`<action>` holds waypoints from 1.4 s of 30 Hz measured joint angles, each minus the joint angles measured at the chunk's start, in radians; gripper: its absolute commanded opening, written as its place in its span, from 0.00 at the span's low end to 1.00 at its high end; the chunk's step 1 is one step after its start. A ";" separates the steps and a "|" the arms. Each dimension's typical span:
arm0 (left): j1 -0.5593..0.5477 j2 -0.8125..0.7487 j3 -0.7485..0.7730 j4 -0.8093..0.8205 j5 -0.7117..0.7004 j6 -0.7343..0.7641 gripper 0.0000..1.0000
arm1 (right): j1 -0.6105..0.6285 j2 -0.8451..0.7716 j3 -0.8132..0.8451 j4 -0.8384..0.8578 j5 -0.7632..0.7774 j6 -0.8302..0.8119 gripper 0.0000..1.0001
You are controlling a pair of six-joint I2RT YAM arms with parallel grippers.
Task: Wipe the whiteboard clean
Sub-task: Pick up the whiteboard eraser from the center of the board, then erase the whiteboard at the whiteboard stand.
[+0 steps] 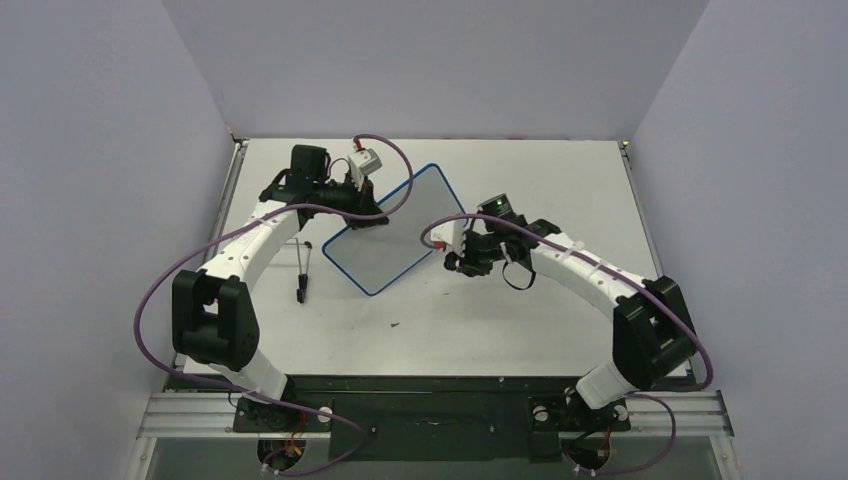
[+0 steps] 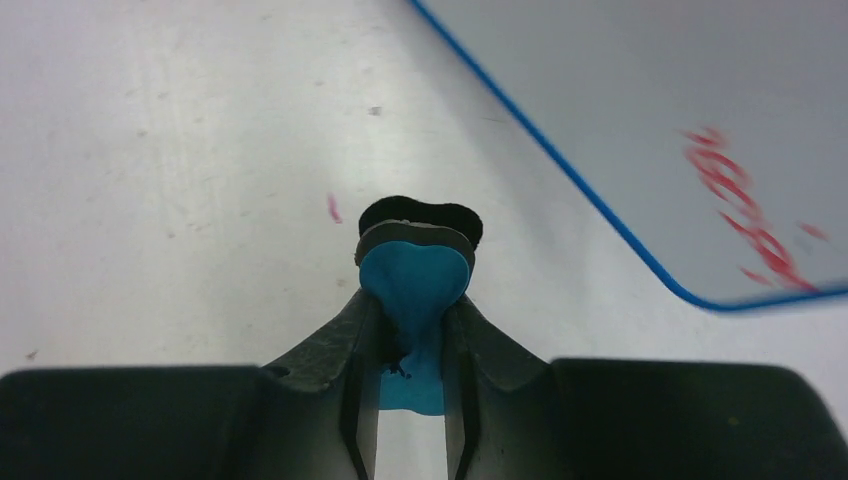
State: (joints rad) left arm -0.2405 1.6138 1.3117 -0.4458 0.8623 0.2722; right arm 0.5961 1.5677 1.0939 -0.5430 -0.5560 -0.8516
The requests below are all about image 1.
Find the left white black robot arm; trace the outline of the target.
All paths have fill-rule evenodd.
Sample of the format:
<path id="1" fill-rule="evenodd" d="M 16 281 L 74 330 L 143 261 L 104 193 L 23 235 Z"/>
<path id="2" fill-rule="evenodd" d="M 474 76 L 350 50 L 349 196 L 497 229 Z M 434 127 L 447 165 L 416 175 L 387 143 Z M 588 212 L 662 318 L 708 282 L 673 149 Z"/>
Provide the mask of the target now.
<path id="1" fill-rule="evenodd" d="M 382 166 L 378 154 L 358 146 L 345 162 L 343 180 L 333 180 L 325 148 L 295 145 L 289 166 L 260 193 L 247 231 L 198 270 L 180 271 L 171 284 L 175 351 L 244 388 L 248 413 L 275 430 L 303 416 L 296 399 L 286 395 L 293 387 L 288 376 L 260 349 L 251 290 L 286 242 L 324 208 L 349 213 L 346 223 L 354 229 L 388 224 L 369 178 Z"/>

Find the blue framed whiteboard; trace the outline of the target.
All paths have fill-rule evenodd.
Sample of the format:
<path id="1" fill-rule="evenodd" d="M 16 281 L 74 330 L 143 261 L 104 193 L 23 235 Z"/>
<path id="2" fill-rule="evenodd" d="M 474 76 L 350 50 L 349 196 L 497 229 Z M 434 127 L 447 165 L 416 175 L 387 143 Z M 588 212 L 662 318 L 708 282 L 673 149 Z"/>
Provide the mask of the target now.
<path id="1" fill-rule="evenodd" d="M 363 294 L 373 297 L 433 253 L 420 242 L 427 225 L 464 211 L 441 167 L 430 163 L 414 174 L 412 193 L 386 225 L 345 227 L 323 244 L 322 253 Z"/>

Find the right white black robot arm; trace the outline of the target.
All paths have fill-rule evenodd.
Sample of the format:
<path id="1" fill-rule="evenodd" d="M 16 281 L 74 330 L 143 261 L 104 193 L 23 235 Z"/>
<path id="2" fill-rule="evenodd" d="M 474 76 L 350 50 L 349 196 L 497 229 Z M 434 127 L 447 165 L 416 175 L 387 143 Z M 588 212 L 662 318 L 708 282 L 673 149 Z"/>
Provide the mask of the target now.
<path id="1" fill-rule="evenodd" d="M 611 357 L 564 393 L 564 413 L 576 428 L 624 420 L 623 398 L 658 386 L 698 353 L 691 317 L 677 283 L 649 279 L 607 263 L 554 223 L 528 221 L 504 194 L 429 228 L 422 238 L 444 251 L 444 266 L 486 276 L 496 263 L 517 264 L 532 279 L 556 281 L 601 312 L 612 325 Z"/>

